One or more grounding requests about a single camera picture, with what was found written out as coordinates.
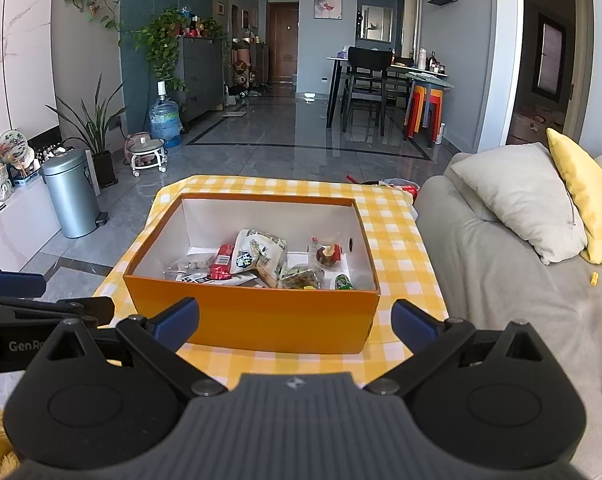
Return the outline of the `clear tray white balls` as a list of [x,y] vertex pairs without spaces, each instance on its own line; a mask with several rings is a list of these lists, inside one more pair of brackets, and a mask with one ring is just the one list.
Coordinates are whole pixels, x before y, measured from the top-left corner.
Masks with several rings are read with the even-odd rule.
[[163,271],[163,275],[166,280],[178,282],[206,278],[210,274],[213,260],[214,255],[210,252],[186,255],[171,263]]

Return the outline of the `red barcode snack bar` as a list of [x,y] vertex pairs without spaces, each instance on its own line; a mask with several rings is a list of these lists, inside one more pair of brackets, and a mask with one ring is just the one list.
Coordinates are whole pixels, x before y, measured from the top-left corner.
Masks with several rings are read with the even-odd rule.
[[213,281],[225,281],[231,278],[231,257],[234,246],[223,244],[220,246],[211,266],[210,279]]

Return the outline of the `green snack stick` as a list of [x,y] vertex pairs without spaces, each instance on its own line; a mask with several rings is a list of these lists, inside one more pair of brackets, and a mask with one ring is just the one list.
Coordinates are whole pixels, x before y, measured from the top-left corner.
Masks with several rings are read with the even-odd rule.
[[338,274],[334,279],[334,288],[337,290],[352,290],[354,286],[346,274]]

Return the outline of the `white printed snack bag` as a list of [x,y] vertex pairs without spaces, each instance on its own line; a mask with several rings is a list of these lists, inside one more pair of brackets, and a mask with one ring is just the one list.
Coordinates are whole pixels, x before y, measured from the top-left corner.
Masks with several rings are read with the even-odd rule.
[[230,273],[255,271],[269,287],[276,288],[287,264],[284,238],[254,229],[241,230],[230,258]]

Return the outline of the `clear pastry snack bag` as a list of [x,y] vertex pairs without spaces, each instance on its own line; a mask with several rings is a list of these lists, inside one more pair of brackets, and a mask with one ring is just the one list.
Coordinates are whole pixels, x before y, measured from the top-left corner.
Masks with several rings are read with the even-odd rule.
[[342,247],[333,242],[322,242],[317,237],[310,243],[310,264],[324,270],[336,270],[342,263]]

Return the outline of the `clear nut snack bag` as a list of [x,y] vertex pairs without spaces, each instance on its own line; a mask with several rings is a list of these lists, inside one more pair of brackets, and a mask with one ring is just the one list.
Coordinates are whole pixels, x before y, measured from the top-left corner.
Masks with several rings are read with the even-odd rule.
[[279,287],[283,289],[321,289],[325,272],[318,266],[297,264],[280,275]]

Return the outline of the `white breadstick snack packet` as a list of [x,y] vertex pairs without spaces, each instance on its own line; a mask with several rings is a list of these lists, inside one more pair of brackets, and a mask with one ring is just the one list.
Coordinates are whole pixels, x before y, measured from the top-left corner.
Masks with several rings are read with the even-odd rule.
[[228,278],[212,278],[210,274],[203,272],[179,272],[174,280],[181,283],[214,285],[214,286],[252,286],[258,282],[258,276],[253,272],[229,275]]

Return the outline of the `white tv cabinet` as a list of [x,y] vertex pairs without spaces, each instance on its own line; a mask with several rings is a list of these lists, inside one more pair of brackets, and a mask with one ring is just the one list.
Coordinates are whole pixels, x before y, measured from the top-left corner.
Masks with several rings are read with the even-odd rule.
[[0,211],[0,269],[20,271],[60,231],[41,177],[17,188]]

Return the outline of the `orange cardboard box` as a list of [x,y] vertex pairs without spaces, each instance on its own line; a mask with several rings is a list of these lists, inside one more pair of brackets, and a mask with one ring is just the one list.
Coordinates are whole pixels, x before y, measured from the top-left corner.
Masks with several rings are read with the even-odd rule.
[[193,344],[261,352],[361,352],[380,299],[362,208],[342,197],[182,193],[123,280],[146,318],[194,298]]

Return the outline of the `silver pedal trash can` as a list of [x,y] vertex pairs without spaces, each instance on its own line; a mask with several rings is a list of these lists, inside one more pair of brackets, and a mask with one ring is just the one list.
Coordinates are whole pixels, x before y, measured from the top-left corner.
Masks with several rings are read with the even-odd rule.
[[71,150],[46,160],[42,177],[66,238],[81,238],[108,222],[109,215],[98,204],[85,151]]

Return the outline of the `blue water jug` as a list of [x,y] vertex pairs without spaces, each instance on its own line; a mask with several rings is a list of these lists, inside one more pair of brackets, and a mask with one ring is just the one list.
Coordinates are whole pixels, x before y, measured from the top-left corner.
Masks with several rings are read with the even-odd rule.
[[152,139],[161,140],[166,148],[174,148],[182,142],[179,107],[167,95],[164,81],[159,81],[156,86],[158,98],[149,110],[150,134]]

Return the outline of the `yellow cushion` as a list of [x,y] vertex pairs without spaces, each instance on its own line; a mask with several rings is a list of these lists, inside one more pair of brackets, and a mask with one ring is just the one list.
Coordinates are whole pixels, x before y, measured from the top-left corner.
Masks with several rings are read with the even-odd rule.
[[568,136],[551,128],[546,136],[551,157],[584,222],[583,257],[602,264],[602,168]]

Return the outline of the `dark grey sideboard cabinet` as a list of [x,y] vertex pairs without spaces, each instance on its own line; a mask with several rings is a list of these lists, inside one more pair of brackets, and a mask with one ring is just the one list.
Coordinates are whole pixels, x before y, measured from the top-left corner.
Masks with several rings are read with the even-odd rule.
[[219,39],[179,39],[175,75],[186,89],[175,93],[185,124],[224,102],[223,43]]

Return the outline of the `trailing ivy plant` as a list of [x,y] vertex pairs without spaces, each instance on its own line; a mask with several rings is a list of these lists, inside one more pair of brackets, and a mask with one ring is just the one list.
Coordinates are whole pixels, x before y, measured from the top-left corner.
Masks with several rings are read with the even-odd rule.
[[144,49],[144,55],[157,81],[164,81],[166,88],[185,92],[182,77],[176,75],[179,60],[179,38],[186,25],[186,16],[177,6],[168,6],[147,25],[133,30],[135,48]]

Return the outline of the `black dining chair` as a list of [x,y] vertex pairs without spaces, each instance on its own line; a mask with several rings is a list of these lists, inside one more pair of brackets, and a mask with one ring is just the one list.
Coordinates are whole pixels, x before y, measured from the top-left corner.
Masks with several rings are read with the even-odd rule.
[[348,128],[355,101],[376,104],[376,126],[380,136],[384,136],[386,128],[386,101],[388,100],[388,73],[392,65],[393,53],[364,49],[348,48],[348,74],[345,81],[341,131]]

